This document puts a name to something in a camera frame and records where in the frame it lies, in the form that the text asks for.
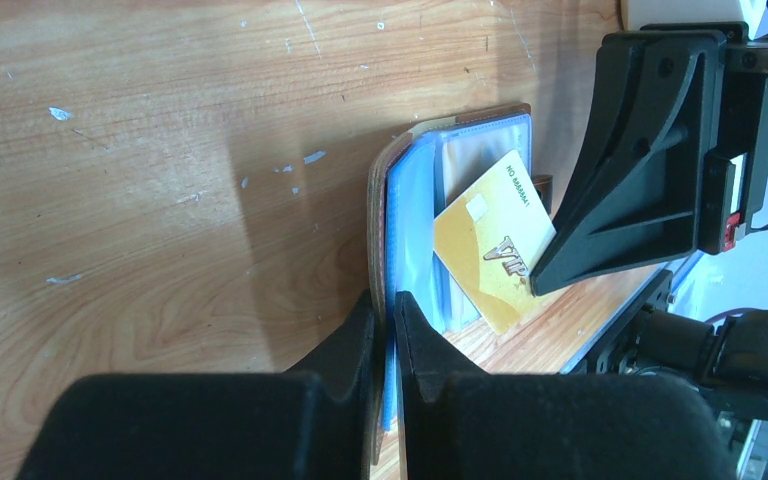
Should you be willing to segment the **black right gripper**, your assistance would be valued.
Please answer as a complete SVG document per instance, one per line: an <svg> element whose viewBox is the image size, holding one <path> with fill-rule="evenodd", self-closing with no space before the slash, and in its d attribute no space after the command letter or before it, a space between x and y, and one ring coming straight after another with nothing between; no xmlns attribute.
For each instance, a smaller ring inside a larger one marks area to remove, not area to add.
<svg viewBox="0 0 768 480"><path fill-rule="evenodd" d="M768 180L768 34L726 44L716 29L604 38L536 294L768 231L753 223Z"/></svg>

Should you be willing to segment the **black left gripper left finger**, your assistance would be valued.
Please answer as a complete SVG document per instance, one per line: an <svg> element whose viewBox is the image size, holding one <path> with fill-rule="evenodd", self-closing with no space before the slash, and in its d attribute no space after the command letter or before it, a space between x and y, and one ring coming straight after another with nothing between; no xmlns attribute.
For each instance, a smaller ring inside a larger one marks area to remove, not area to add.
<svg viewBox="0 0 768 480"><path fill-rule="evenodd" d="M369 292L278 373L98 374L46 416L21 479L366 479L376 317Z"/></svg>

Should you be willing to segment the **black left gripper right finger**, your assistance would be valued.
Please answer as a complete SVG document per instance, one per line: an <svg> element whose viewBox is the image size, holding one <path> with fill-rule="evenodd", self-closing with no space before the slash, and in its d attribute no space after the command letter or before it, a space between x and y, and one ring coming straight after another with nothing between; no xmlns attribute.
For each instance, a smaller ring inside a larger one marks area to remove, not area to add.
<svg viewBox="0 0 768 480"><path fill-rule="evenodd" d="M394 304L411 479L731 479L715 418L688 387L624 375L491 374Z"/></svg>

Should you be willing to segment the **gold VIP card 8841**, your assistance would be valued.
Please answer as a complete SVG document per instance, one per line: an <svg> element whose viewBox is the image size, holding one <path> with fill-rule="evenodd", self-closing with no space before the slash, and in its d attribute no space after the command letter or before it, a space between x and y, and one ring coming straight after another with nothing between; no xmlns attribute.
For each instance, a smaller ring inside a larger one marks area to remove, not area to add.
<svg viewBox="0 0 768 480"><path fill-rule="evenodd" d="M556 235L519 152L511 150L434 220L434 252L497 334L538 306L531 275Z"/></svg>

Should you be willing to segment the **brown leather card holder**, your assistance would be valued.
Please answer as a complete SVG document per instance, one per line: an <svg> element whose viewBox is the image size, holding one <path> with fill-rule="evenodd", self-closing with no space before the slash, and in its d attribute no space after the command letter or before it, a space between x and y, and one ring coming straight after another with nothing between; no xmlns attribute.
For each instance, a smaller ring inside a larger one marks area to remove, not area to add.
<svg viewBox="0 0 768 480"><path fill-rule="evenodd" d="M532 169L532 117L527 103L420 122L397 135L373 160L367 191L367 257L376 314L385 325L385 360L374 450L399 415L395 296L411 293L431 328L453 332L477 320L434 252L434 220L499 159L516 152Z"/></svg>

